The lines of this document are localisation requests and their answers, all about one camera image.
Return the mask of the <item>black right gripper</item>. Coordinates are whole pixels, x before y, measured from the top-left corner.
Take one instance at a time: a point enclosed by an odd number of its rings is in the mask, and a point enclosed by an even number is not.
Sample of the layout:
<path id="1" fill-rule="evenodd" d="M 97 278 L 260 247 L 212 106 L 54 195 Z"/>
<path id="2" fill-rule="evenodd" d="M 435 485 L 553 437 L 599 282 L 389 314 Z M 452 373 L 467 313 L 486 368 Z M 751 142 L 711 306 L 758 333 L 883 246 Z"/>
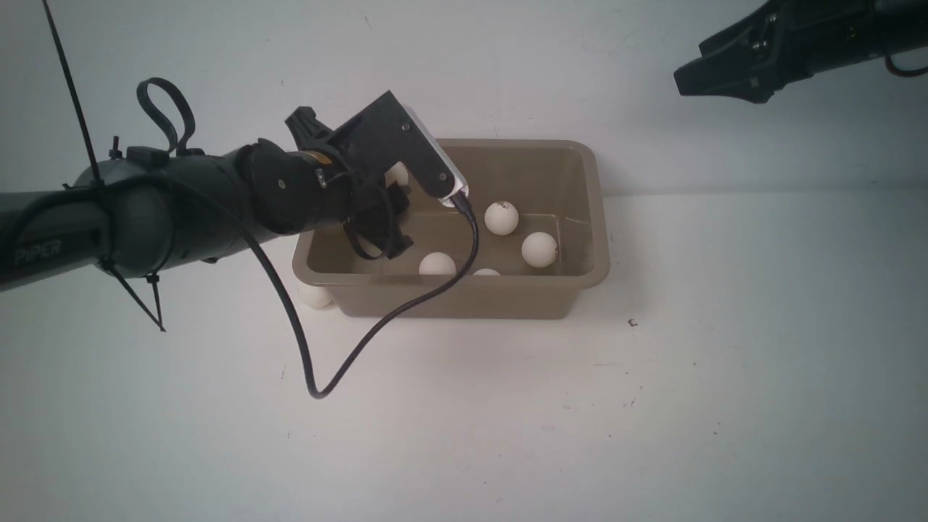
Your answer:
<path id="1" fill-rule="evenodd" d="M 763 104 L 791 83 L 811 78 L 793 42 L 795 4 L 766 1 L 700 43 L 700 58 L 674 72 L 679 95 Z"/>

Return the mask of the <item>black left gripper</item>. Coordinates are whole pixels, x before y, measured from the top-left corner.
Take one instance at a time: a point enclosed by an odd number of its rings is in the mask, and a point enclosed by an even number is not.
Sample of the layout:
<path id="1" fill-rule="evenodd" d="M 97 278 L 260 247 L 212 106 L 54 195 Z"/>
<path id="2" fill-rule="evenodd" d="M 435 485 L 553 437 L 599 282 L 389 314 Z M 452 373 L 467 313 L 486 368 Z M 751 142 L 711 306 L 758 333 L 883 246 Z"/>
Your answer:
<path id="1" fill-rule="evenodd" d="M 308 163 L 324 197 L 316 205 L 316 221 L 341 224 L 349 244 L 361 259 L 394 259 L 413 247 L 412 239 L 399 227 L 399 218 L 409 206 L 408 188 L 387 188 L 384 175 L 352 171 L 341 152 L 327 143 L 335 129 L 322 123 L 313 108 L 295 109 L 286 125 L 297 146 L 292 155 Z M 361 240 L 380 252 L 371 254 Z"/>

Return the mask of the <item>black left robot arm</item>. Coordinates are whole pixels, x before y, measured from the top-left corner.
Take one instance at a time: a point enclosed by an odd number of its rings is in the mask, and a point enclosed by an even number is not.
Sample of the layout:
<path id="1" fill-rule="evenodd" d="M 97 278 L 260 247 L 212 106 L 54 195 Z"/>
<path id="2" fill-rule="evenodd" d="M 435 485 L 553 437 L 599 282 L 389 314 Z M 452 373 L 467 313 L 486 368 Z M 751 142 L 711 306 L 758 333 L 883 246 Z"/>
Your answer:
<path id="1" fill-rule="evenodd" d="M 285 121 L 291 151 L 260 138 L 221 155 L 189 145 L 196 119 L 174 83 L 143 80 L 136 98 L 165 148 L 114 144 L 69 187 L 2 195 L 3 290 L 84 265 L 154 280 L 325 227 L 343 228 L 355 249 L 367 241 L 395 258 L 413 244 L 400 227 L 409 191 L 387 178 L 395 165 L 474 221 L 460 168 L 390 92 L 338 128 L 295 109 Z"/>

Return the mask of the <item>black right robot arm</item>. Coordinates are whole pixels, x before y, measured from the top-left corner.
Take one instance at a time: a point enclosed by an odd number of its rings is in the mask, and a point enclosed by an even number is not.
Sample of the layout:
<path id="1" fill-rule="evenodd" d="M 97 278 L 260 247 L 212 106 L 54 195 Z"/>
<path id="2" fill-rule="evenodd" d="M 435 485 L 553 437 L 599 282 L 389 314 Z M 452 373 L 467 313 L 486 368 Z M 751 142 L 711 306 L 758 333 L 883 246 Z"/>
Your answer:
<path id="1" fill-rule="evenodd" d="M 791 83 L 872 60 L 899 78 L 923 76 L 894 58 L 926 44 L 924 1 L 768 1 L 700 43 L 674 77 L 682 96 L 763 104 Z"/>

